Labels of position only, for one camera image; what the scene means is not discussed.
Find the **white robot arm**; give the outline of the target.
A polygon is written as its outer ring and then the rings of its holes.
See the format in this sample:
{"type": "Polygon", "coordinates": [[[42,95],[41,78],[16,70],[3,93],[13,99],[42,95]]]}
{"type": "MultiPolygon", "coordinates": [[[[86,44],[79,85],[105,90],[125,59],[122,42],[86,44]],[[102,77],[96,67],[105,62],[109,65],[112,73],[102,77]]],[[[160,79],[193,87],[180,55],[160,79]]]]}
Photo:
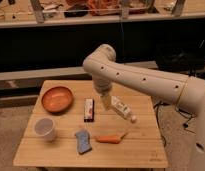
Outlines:
{"type": "Polygon", "coordinates": [[[116,52],[100,45],[83,61],[105,108],[111,107],[112,83],[157,97],[196,115],[196,137],[188,171],[205,171],[205,80],[193,76],[133,67],[115,62],[116,52]]]}

